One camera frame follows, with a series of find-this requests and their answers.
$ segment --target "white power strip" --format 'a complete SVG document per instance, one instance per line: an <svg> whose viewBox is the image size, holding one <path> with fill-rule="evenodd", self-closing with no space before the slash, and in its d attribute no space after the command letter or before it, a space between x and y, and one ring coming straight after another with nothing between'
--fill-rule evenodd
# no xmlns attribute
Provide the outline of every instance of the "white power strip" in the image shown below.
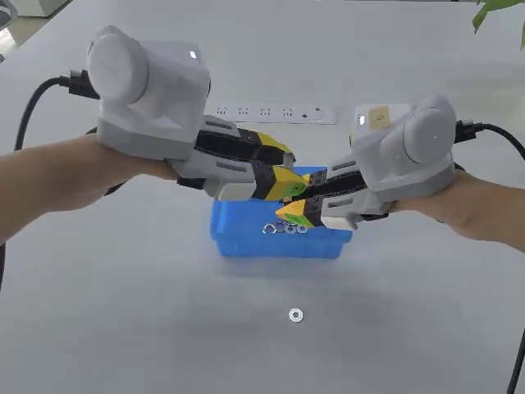
<svg viewBox="0 0 525 394"><path fill-rule="evenodd" d="M336 110L320 105L223 104L213 107L210 115L250 123L337 124Z"/></svg>

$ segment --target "power cord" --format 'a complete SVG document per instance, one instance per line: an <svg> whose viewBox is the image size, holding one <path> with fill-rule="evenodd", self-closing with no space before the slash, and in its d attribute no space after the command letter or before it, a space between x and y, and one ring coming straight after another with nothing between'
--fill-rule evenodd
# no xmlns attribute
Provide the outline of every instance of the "power cord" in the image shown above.
<svg viewBox="0 0 525 394"><path fill-rule="evenodd" d="M86 97L88 99L100 99L100 96L93 89L91 82L89 81L89 75L86 70L83 71L72 71L70 76L59 76L58 78L51 78L43 82L33 93L30 101L25 107L24 114L22 116L18 133L16 135L15 149L14 151L21 150L24 145L25 133L27 126L29 125L31 115L33 114L36 104L43 96L43 94L51 89L53 86L61 86L69 88L69 93L76 96ZM525 147L507 130L501 127L494 126L489 123L473 123L472 121L458 121L456 123L456 138L454 143L458 144L464 141L474 140L477 137L477 133L484 130L494 131L495 133L503 136L513 147L519 152L523 160L525 160ZM96 132L96 129L91 130L88 134ZM109 189L106 195L110 195L121 188L123 184L113 186ZM0 245L0 290L2 289L3 273L6 265L6 244ZM512 377L507 387L507 394L514 394L516 386L518 385L519 375L523 366L523 359L525 359L525 331L523 331L522 340L519 345L518 355L514 363Z"/></svg>
<svg viewBox="0 0 525 394"><path fill-rule="evenodd" d="M36 107L38 101L42 98L43 94L53 86L68 88L69 93L76 96L86 97L88 99L100 99L100 96L97 94L97 92L95 92L91 82L89 81L89 75L86 70L72 71L70 76L59 76L57 78L46 80L35 90L30 98L30 101L25 106L24 114L22 115L20 125L18 126L18 133L16 134L14 152L23 148L25 133L27 131L27 126L30 123L31 115L33 115L34 108ZM0 245L0 290L2 289L3 272L5 266L6 244L3 244Z"/></svg>
<svg viewBox="0 0 525 394"><path fill-rule="evenodd" d="M507 130L502 129L501 127L492 125L490 123L473 123L472 121L458 121L456 123L456 139L455 144L473 140L477 137L477 133L480 131L489 130L494 131L496 134L504 137L508 142L512 144L513 147L521 155L522 159L525 160L525 147L510 134ZM518 385L519 374L523 368L523 359L525 359L525 330L523 331L522 339L519 343L518 354L516 355L516 360L514 361L514 367L512 371L512 376L510 377L509 385L507 386L507 394L514 394L516 392L516 386Z"/></svg>

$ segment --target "table surface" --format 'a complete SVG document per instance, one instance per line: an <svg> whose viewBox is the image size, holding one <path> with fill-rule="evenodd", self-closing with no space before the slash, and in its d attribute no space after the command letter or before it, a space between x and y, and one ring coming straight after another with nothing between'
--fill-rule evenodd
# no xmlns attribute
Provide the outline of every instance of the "table surface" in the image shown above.
<svg viewBox="0 0 525 394"><path fill-rule="evenodd" d="M75 0L0 66L1 153L34 88L81 68L108 24L199 43L210 108L337 106L337 126L257 126L301 164L347 153L356 104L435 92L459 117L525 138L518 11L490 15L475 36L465 3ZM52 90L27 144L81 135L96 116L97 103ZM454 154L475 175L525 186L521 159L497 135ZM2 393L504 391L525 324L521 254L399 213L363 224L336 261L228 261L208 234L211 204L140 177L10 241ZM288 319L295 307L300 324Z"/></svg>

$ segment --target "blue container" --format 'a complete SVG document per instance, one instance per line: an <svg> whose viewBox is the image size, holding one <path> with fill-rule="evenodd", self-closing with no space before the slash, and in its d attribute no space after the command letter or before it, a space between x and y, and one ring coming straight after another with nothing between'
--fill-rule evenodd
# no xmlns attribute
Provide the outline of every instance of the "blue container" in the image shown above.
<svg viewBox="0 0 525 394"><path fill-rule="evenodd" d="M307 174L323 167L296 167ZM282 204L249 201L215 201L210 232L220 253L226 257L302 257L337 259L351 231L311 228L306 234L264 234L263 226L279 220L276 210Z"/></svg>

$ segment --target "human hand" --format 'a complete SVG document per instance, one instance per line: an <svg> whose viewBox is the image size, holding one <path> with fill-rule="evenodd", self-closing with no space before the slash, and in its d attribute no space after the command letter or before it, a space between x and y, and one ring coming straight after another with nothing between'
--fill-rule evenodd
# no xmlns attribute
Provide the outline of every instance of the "human hand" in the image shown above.
<svg viewBox="0 0 525 394"><path fill-rule="evenodd" d="M103 197L107 190L145 174L174 181L175 171L165 162L133 158L102 146L96 135L38 147L50 166L54 192L47 211L83 208Z"/></svg>
<svg viewBox="0 0 525 394"><path fill-rule="evenodd" d="M392 212L418 211L449 225L461 236L496 241L491 205L501 204L499 195L506 188L477 179L464 171L457 170L455 175L454 183L436 195L399 201Z"/></svg>

